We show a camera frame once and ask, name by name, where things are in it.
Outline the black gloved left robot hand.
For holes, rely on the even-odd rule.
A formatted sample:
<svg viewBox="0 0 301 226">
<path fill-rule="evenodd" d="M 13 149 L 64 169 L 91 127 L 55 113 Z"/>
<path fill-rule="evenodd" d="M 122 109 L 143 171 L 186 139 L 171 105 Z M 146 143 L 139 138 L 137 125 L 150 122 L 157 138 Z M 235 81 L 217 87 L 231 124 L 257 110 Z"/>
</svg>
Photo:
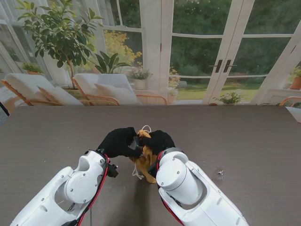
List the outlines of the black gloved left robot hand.
<svg viewBox="0 0 301 226">
<path fill-rule="evenodd" d="M 109 158 L 118 156 L 140 157 L 142 154 L 140 148 L 131 149 L 129 147 L 136 135 L 137 133 L 133 127 L 115 129 L 107 134 L 98 149 Z"/>
</svg>

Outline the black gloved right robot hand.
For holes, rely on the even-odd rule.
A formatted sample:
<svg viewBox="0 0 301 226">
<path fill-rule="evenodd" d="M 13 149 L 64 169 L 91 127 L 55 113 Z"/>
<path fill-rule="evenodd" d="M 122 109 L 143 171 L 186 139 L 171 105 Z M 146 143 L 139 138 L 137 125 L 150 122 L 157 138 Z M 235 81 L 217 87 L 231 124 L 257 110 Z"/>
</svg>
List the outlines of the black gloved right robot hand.
<svg viewBox="0 0 301 226">
<path fill-rule="evenodd" d="M 158 155 L 160 152 L 175 147 L 171 136 L 161 130 L 149 133 L 150 137 L 140 137 L 140 143 L 152 150 L 152 154 Z"/>
</svg>

